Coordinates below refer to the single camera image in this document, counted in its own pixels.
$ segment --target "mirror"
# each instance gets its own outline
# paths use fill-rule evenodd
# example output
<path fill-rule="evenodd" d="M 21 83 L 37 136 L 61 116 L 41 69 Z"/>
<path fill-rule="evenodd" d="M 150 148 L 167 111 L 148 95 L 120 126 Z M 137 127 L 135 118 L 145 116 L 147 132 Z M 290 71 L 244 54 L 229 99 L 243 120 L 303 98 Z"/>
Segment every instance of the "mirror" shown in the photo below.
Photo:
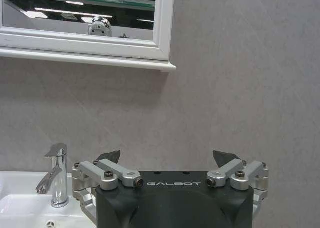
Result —
<path fill-rule="evenodd" d="M 3 26 L 153 40 L 156 0 L 3 0 Z"/>

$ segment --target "drain hole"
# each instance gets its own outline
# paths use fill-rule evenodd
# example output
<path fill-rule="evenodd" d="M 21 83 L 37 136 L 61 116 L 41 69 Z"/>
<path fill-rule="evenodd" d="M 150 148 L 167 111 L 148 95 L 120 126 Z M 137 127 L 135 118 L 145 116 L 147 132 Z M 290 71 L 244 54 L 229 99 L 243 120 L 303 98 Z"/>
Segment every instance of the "drain hole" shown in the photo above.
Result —
<path fill-rule="evenodd" d="M 48 220 L 45 224 L 45 228 L 57 228 L 54 220 Z"/>

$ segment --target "faucet handle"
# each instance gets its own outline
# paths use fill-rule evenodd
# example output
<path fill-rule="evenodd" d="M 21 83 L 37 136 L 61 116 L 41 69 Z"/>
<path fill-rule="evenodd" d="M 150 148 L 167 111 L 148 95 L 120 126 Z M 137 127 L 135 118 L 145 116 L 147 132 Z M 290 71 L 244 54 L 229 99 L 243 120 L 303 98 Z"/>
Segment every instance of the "faucet handle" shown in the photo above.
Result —
<path fill-rule="evenodd" d="M 67 145 L 57 143 L 51 146 L 50 151 L 44 157 L 63 157 L 67 155 Z"/>

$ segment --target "bolt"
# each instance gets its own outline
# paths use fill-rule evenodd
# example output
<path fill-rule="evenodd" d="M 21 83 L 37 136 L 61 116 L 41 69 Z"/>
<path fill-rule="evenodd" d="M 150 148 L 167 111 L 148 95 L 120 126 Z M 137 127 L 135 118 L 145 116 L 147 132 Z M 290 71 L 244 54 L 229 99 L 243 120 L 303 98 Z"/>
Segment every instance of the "bolt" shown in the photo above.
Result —
<path fill-rule="evenodd" d="M 145 183 L 145 181 L 143 179 L 138 178 L 134 182 L 134 187 L 140 188 L 140 187 L 142 187 L 144 185 L 144 183 Z"/>
<path fill-rule="evenodd" d="M 106 171 L 104 173 L 104 177 L 105 178 L 110 178 L 110 177 L 114 177 L 114 173 L 112 171 Z"/>
<path fill-rule="evenodd" d="M 206 184 L 208 185 L 208 187 L 213 188 L 216 185 L 216 180 L 215 179 L 207 179 Z"/>
<path fill-rule="evenodd" d="M 244 178 L 245 177 L 245 173 L 243 171 L 237 171 L 235 173 L 235 176 L 238 177 L 238 178 Z"/>

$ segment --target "white mirror frame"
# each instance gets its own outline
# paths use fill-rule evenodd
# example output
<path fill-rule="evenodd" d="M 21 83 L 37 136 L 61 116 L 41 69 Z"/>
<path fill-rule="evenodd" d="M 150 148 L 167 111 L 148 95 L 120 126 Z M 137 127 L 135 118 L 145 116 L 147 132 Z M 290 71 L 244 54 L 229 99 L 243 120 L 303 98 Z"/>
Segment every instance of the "white mirror frame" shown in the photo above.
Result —
<path fill-rule="evenodd" d="M 169 62 L 174 0 L 155 0 L 153 41 L 3 26 L 0 56 L 174 71 Z"/>

